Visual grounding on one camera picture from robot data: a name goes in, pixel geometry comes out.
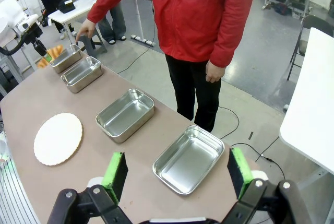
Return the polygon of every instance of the tiled floor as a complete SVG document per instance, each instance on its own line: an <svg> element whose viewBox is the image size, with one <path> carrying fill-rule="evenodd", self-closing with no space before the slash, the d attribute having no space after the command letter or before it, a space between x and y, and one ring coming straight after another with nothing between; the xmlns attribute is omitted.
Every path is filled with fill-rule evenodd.
<svg viewBox="0 0 334 224"><path fill-rule="evenodd" d="M286 81L300 21L276 14L273 10L262 11L263 1L253 1L243 40L226 71L220 93L220 105L233 110L240 121L238 129L224 141L230 145L240 142L248 143L259 152L265 150L277 138L284 117L281 109L283 105L290 102L299 74L299 69L294 68L291 80ZM151 3L144 0L138 0L138 3L145 37L152 39L154 24ZM123 12L128 28L127 36L130 38L131 34L138 33L132 0L123 1ZM314 10L314 12L318 15L324 14L321 10ZM69 45L67 39L64 41L58 39L59 35L53 26L44 28L43 31L41 40L47 48L60 43L64 47ZM99 60L115 72L127 68L147 49L131 40L106 46L108 52L99 56ZM27 52L36 56L31 46L27 47ZM17 53L14 59L21 68L27 65L20 53ZM169 107L176 109L168 69L158 46L145 53L121 75ZM236 125L236 117L231 112L220 109L213 133L217 137L222 137ZM251 159L257 158L250 148L242 145L240 147ZM281 140L277 140L266 151L265 156L277 162L285 176L296 182L317 168L317 165L287 147ZM272 182L277 183L282 179L280 170L274 164L263 159L259 159L258 164L269 175ZM301 192L316 224L324 223L334 198L333 185L333 176L327 175ZM253 219L252 223L265 219L266 215L259 215Z"/></svg>

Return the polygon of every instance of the gray pants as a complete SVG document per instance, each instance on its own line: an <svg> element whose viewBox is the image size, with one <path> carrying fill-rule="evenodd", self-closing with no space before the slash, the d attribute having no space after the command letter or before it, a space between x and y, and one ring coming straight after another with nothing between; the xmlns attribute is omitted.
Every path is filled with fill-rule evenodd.
<svg viewBox="0 0 334 224"><path fill-rule="evenodd" d="M121 4L118 3L114 8L110 9L110 14L113 18L113 28L111 28L106 17L98 22L102 38L104 38L104 40L107 42L120 39L126 32Z"/></svg>

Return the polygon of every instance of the round white plate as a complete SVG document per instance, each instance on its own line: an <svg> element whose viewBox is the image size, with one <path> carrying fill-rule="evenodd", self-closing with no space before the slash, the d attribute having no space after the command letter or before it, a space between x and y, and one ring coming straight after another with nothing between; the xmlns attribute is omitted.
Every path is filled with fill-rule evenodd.
<svg viewBox="0 0 334 224"><path fill-rule="evenodd" d="M73 114L61 113L48 119L39 129L34 142L36 158L47 166L67 160L82 138L82 125Z"/></svg>

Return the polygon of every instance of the deep metal tray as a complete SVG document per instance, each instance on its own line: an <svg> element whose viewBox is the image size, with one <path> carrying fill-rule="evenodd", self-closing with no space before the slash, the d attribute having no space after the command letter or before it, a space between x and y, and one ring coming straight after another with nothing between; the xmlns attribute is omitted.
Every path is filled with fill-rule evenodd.
<svg viewBox="0 0 334 224"><path fill-rule="evenodd" d="M86 57L61 75L67 88L77 93L102 75L101 62L96 58Z"/></svg>
<svg viewBox="0 0 334 224"><path fill-rule="evenodd" d="M70 45L66 48L54 61L50 62L50 65L59 74L72 66L75 62L81 59L80 47L77 45Z"/></svg>
<svg viewBox="0 0 334 224"><path fill-rule="evenodd" d="M153 172L178 194L190 194L224 152L224 143L199 126L189 126L154 162Z"/></svg>
<svg viewBox="0 0 334 224"><path fill-rule="evenodd" d="M137 89L122 97L96 116L96 123L115 142L122 143L154 114L154 101Z"/></svg>

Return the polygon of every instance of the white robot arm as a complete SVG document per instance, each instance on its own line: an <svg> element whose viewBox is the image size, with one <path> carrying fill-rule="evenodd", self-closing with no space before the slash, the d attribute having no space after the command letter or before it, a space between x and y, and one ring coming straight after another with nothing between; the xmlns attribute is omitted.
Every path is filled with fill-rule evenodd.
<svg viewBox="0 0 334 224"><path fill-rule="evenodd" d="M45 47L37 39L42 30L39 28L38 15L28 16L17 3L16 0L4 0L0 3L0 39L6 37L10 30L13 30L18 38L21 38L18 45L11 51L0 48L0 52L5 55L12 55L21 46L32 43L36 51L42 56Z"/></svg>

